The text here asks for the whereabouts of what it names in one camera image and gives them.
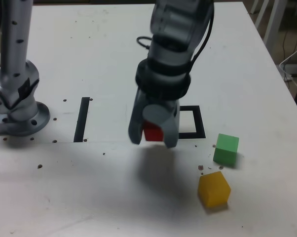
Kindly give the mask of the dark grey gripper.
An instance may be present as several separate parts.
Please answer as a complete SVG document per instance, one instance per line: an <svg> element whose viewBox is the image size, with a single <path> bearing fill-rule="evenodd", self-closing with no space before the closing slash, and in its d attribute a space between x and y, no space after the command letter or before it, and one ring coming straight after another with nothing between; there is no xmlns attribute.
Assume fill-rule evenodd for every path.
<svg viewBox="0 0 297 237"><path fill-rule="evenodd" d="M179 139L179 101L149 99L138 88L129 122L128 134L133 144L140 144L144 131L146 141L164 142L167 148L176 147Z"/></svg>

